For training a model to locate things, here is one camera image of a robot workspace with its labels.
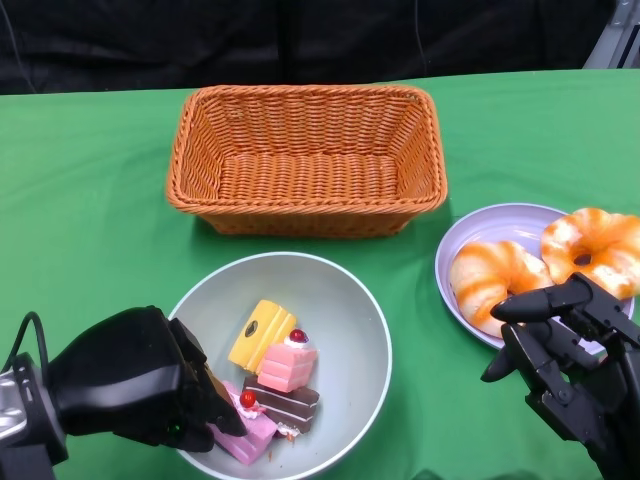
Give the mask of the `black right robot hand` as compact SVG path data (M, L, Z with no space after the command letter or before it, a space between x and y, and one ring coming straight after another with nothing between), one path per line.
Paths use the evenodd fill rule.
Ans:
M495 305L503 348L481 376L518 371L526 403L606 479L639 476L639 327L620 300L580 273Z

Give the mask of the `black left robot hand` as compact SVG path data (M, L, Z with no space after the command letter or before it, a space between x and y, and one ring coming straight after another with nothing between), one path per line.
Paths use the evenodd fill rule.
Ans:
M94 325L48 365L48 390L63 430L111 432L151 446L208 452L213 432L247 429L196 337L155 307Z

